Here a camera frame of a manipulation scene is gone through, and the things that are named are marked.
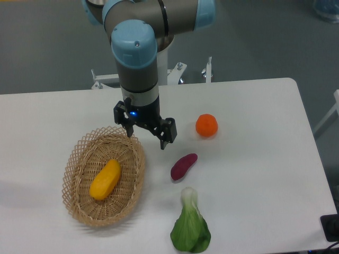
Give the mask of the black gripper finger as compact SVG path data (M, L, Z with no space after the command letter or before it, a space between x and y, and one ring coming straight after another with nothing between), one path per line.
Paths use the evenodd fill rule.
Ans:
M134 132L134 122L128 118L123 101L118 101L116 106L113 108L113 115L114 122L118 125L121 125L125 129L127 137L130 138Z
M175 119L171 117L156 119L150 124L150 132L160 140L160 148L164 150L177 136Z

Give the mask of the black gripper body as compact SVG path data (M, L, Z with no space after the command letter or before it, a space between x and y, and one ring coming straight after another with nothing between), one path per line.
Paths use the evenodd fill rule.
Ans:
M128 133L133 133L133 126L156 133L159 129L161 116L159 97L157 97L151 104L145 106L134 106L132 100L127 97L124 100L125 113L127 118L125 121L125 129Z

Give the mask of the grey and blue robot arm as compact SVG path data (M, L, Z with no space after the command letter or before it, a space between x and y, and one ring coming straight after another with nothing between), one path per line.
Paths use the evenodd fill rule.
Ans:
M114 121L127 136L148 130L164 149L177 135L173 118L160 116L157 55L160 41L212 25L214 1L83 1L88 19L102 25L115 59L122 100Z

